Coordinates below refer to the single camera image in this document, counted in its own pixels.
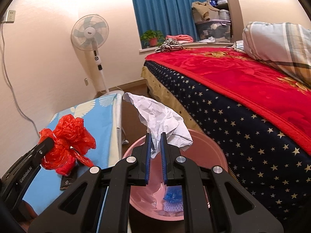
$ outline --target blue curtain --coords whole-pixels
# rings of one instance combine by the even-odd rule
[[[190,35],[199,40],[191,4],[206,0],[133,0],[139,34],[160,30],[163,35]]]

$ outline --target window sill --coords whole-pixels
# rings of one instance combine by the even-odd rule
[[[182,46],[197,46],[197,45],[233,45],[233,43],[228,43],[228,42],[216,42],[216,43],[202,43],[202,42],[196,42],[196,43],[184,43]],[[151,47],[151,48],[146,48],[146,49],[140,49],[139,52],[146,52],[146,51],[152,51],[157,49],[157,47]]]

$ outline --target fan pole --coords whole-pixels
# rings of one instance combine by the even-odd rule
[[[95,63],[96,63],[96,65],[97,65],[97,67],[98,67],[98,70],[99,70],[99,72],[100,72],[100,74],[101,74],[101,77],[102,77],[102,79],[103,79],[103,84],[104,84],[104,87],[105,87],[105,89],[106,89],[106,92],[107,92],[107,94],[109,94],[110,93],[110,91],[109,91],[109,88],[106,86],[106,79],[105,79],[105,75],[104,75],[104,71],[103,71],[103,68],[102,68],[102,66],[101,66],[101,59],[100,59],[100,57],[99,57],[99,53],[98,53],[98,49],[97,48],[94,48],[94,46],[93,46],[93,52],[94,52],[94,58],[95,58]]]

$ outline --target red blanket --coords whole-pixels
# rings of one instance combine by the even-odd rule
[[[311,90],[228,48],[185,49],[146,57],[261,115],[311,155]]]

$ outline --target fan grille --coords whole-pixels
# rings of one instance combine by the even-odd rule
[[[95,28],[95,35],[93,39],[87,39],[84,36],[84,30],[87,27]],[[87,15],[80,18],[71,32],[71,41],[74,46],[83,51],[93,50],[101,47],[107,40],[109,34],[109,26],[104,18],[99,15]]]

